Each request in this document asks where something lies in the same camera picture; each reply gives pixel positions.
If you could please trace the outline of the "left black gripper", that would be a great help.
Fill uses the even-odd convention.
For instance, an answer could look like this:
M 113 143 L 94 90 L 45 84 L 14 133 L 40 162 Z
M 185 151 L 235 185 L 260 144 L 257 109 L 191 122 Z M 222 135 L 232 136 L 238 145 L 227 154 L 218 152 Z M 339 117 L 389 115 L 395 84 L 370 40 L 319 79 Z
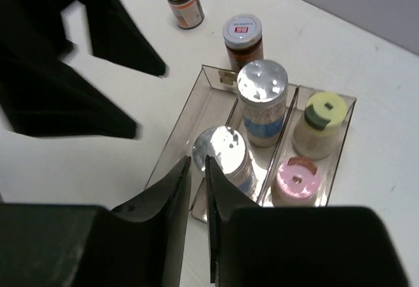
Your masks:
M 156 77 L 167 65 L 120 0 L 1 0 L 1 108 L 32 137 L 136 139 L 138 124 L 61 59 L 73 49 L 62 11 L 86 8 L 92 53 Z

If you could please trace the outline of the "pink cap spice bottle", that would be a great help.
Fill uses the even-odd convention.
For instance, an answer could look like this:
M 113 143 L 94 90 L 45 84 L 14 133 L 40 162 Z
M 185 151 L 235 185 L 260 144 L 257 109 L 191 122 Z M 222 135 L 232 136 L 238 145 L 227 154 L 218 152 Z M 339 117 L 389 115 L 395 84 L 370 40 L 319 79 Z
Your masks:
M 279 165 L 272 182 L 275 205 L 313 206 L 321 185 L 321 171 L 309 158 L 294 156 Z

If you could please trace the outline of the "yellow cap spice bottle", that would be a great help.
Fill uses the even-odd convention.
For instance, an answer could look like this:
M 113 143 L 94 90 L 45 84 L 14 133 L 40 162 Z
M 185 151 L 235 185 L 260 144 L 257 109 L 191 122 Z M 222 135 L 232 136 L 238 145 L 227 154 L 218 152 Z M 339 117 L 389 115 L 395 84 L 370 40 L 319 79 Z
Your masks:
M 328 157 L 347 112 L 347 103 L 337 93 L 317 92 L 309 97 L 293 131 L 295 152 L 312 160 Z

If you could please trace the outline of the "silver lid pearl jar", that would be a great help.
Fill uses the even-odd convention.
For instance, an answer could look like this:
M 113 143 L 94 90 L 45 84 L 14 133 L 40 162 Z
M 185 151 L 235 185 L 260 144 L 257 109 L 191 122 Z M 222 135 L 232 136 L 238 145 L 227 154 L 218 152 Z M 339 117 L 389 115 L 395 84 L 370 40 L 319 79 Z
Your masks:
M 194 142 L 195 168 L 205 175 L 206 157 L 213 157 L 223 174 L 248 197 L 255 191 L 257 179 L 244 137 L 229 126 L 214 126 L 203 131 Z
M 276 145 L 285 119 L 286 70 L 273 60 L 255 60 L 239 71 L 236 84 L 249 142 L 258 147 Z

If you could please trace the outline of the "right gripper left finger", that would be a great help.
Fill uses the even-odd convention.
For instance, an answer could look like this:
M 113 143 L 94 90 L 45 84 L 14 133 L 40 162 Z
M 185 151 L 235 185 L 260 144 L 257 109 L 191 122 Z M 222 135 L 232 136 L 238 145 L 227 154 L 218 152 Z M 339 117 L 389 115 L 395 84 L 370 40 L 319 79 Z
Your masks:
M 108 210 L 1 205 L 2 286 L 179 286 L 191 160 Z

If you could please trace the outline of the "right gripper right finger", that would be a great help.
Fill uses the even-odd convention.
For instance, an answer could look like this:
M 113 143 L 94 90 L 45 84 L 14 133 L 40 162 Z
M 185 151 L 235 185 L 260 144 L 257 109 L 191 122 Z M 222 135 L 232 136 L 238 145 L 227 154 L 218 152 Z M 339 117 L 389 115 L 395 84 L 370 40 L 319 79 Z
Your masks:
M 362 206 L 259 206 L 206 157 L 216 286 L 408 286 L 387 229 Z

